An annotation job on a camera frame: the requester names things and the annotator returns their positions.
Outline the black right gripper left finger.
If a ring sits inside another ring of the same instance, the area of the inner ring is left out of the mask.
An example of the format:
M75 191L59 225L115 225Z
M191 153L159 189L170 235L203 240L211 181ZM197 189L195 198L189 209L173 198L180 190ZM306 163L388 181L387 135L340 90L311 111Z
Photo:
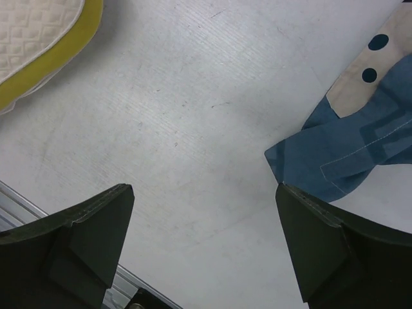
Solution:
M135 196L115 185L1 232L1 308L100 308L112 287Z

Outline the cream pillow with yellow edge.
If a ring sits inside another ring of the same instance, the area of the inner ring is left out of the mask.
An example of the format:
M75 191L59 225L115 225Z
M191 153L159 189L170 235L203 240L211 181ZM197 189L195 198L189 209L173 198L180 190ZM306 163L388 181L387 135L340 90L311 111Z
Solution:
M96 34L101 0L1 1L1 113L52 79Z

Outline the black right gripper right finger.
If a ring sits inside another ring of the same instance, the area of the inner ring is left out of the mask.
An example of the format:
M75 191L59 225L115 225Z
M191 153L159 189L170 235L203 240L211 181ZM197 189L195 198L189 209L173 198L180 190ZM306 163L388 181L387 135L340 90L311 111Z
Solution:
M276 204L309 308L411 308L411 234L285 184Z

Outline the blue cartoon print pillowcase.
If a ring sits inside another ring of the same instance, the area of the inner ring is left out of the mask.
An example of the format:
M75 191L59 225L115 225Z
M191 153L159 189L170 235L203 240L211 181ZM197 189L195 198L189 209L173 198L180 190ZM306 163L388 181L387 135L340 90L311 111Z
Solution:
M265 151L279 183L327 202L378 165L411 162L411 2L341 73L302 129Z

